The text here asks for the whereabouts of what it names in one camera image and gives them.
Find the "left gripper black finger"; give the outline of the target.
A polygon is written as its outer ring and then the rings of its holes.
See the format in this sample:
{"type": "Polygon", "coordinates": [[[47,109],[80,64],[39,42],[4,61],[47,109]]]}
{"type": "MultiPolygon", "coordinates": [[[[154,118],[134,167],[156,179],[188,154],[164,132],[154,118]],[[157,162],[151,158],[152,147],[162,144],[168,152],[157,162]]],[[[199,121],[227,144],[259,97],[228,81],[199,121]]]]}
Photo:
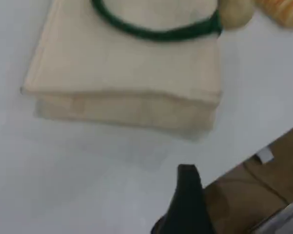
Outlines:
{"type": "Polygon", "coordinates": [[[180,164],[167,212],[154,224],[152,234],[214,234],[203,186],[195,165],[180,164]]]}

